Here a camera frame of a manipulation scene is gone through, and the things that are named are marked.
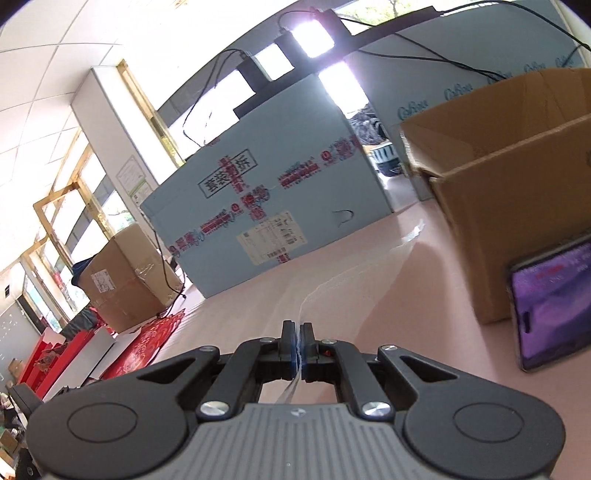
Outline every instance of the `black device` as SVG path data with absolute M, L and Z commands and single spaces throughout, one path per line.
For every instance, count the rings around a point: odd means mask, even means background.
M 591 345 L 591 234 L 514 265 L 509 293 L 523 370 L 543 367 Z
M 257 403 L 262 385 L 335 386 L 337 404 Z M 542 401 L 394 345 L 377 355 L 286 321 L 55 397 L 30 417 L 45 479 L 542 480 L 564 445 Z

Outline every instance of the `light blue cardboard box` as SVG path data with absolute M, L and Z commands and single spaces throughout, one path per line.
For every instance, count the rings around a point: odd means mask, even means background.
M 314 75 L 198 150 L 141 209 L 205 297 L 391 213 L 348 120 Z

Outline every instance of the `phone screen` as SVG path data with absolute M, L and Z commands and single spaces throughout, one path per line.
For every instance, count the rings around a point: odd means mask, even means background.
M 591 344 L 591 241 L 511 275 L 519 354 L 531 370 Z

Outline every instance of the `pink table surface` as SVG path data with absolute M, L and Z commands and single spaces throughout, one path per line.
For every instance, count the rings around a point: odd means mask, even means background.
M 190 287 L 187 300 L 175 306 L 175 310 L 185 308 L 187 314 L 157 361 L 201 345 L 217 345 L 222 352 L 230 352 L 249 338 L 278 336 L 281 322 L 297 320 L 303 298 L 326 281 L 330 272 L 324 272 L 330 266 L 341 262 L 349 268 L 376 258 L 376 252 L 384 254 L 420 220 L 425 228 L 383 298 L 357 320 L 350 318 L 347 304 L 337 302 L 332 314 L 314 320 L 316 338 L 353 342 L 362 352 L 375 352 L 393 343 L 544 400 L 562 416 L 567 432 L 554 480 L 587 478 L 591 470 L 591 382 L 586 379 L 591 351 L 533 374 L 519 370 L 511 322 L 477 323 L 453 239 L 434 201 L 393 214 L 210 299 L 203 300 Z M 261 401 L 274 401 L 286 384 L 266 385 Z M 293 403 L 334 400 L 330 386 L 301 382 Z

